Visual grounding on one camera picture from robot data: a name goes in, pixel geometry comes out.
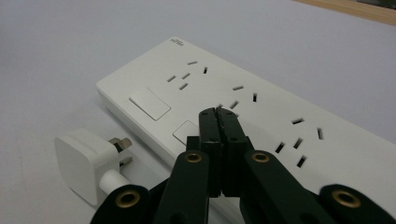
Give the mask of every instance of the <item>white power strip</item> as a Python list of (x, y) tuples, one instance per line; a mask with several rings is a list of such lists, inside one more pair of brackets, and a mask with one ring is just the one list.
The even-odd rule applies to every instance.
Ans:
[[(220, 105), (306, 189), (346, 185), (396, 217), (396, 146), (178, 37), (105, 77), (97, 90), (171, 167), (187, 136), (199, 135), (198, 113)], [(214, 204), (242, 222), (236, 199)]]

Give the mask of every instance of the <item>table surface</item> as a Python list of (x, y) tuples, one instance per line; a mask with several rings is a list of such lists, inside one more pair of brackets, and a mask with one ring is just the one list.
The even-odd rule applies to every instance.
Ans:
[(0, 223), (90, 222), (95, 208), (62, 181), (53, 145), (78, 128), (130, 137), (133, 183), (169, 176), (95, 83), (173, 35), (396, 143), (394, 26), (290, 0), (4, 0)]

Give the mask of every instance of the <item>power strip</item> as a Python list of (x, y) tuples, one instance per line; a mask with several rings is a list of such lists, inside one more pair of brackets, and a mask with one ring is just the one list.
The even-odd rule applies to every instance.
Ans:
[[(306, 188), (359, 190), (396, 217), (396, 146), (178, 37), (97, 83), (106, 107), (173, 166), (198, 113), (231, 109), (257, 149), (272, 152)], [(236, 199), (213, 204), (240, 223)]]

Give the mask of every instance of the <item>wooden edge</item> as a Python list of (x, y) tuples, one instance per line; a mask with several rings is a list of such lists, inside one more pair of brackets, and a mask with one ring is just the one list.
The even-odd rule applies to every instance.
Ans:
[(295, 0), (316, 7), (324, 7), (371, 21), (396, 26), (396, 10), (371, 6), (348, 0)]

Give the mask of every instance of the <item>outlet slot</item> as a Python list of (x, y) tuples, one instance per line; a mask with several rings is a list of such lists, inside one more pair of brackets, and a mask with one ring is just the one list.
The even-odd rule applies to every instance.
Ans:
[(297, 142), (294, 144), (294, 148), (297, 149), (302, 142), (303, 142), (303, 138), (298, 138)]
[(169, 77), (167, 81), (171, 82), (173, 79), (175, 79), (175, 76)]
[(239, 90), (242, 90), (242, 89), (244, 89), (244, 86), (238, 86), (238, 87), (234, 87), (233, 88), (234, 91), (239, 91)]
[(189, 77), (190, 75), (191, 75), (191, 74), (188, 73), (188, 74), (184, 75), (181, 79), (186, 79), (186, 77)]
[(301, 118), (301, 119), (295, 119), (295, 120), (292, 120), (292, 121), (291, 121), (291, 123), (292, 123), (293, 125), (298, 124), (298, 123), (301, 123), (301, 122), (304, 122), (304, 119), (303, 119), (303, 118)]
[(282, 150), (282, 148), (285, 146), (285, 144), (283, 142), (280, 142), (279, 146), (276, 148), (275, 152), (279, 153), (280, 150)]
[(184, 85), (182, 85), (180, 88), (178, 88), (179, 90), (183, 90), (184, 88), (186, 88), (189, 85), (189, 83), (185, 83)]
[(235, 102), (233, 102), (232, 105), (230, 105), (230, 108), (231, 108), (231, 109), (234, 109), (238, 104), (239, 104), (239, 102), (238, 102), (238, 101), (235, 101)]
[(318, 138), (319, 138), (320, 140), (323, 140), (323, 131), (322, 131), (321, 128), (318, 128)]
[(301, 168), (301, 167), (303, 166), (303, 164), (304, 164), (305, 161), (306, 161), (306, 157), (305, 157), (305, 156), (302, 156), (302, 157), (300, 158), (300, 160), (297, 162), (297, 166), (298, 166), (299, 168)]

